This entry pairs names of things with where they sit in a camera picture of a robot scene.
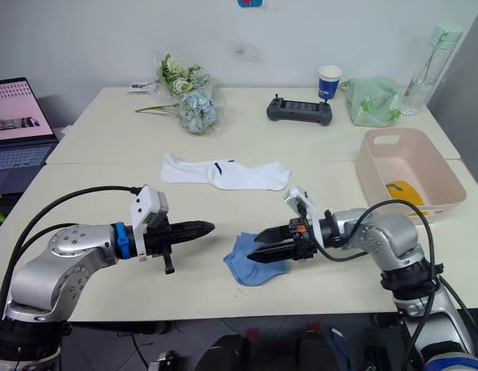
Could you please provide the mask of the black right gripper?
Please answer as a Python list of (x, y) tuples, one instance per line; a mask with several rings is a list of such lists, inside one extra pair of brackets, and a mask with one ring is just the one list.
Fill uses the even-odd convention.
[(293, 240), (293, 245), (262, 246), (249, 253), (249, 260), (270, 264), (283, 260), (311, 259), (317, 253), (313, 228), (302, 218), (291, 219), (288, 225), (266, 228), (254, 237), (258, 243), (282, 243)]

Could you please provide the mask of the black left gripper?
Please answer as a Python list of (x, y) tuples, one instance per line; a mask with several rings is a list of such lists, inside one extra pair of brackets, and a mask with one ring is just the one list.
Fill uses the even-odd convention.
[(175, 272), (171, 260), (171, 245), (185, 243), (206, 236), (215, 229), (215, 225), (202, 220), (169, 224), (163, 221), (157, 227), (149, 227), (144, 235), (147, 256), (163, 257), (166, 274)]

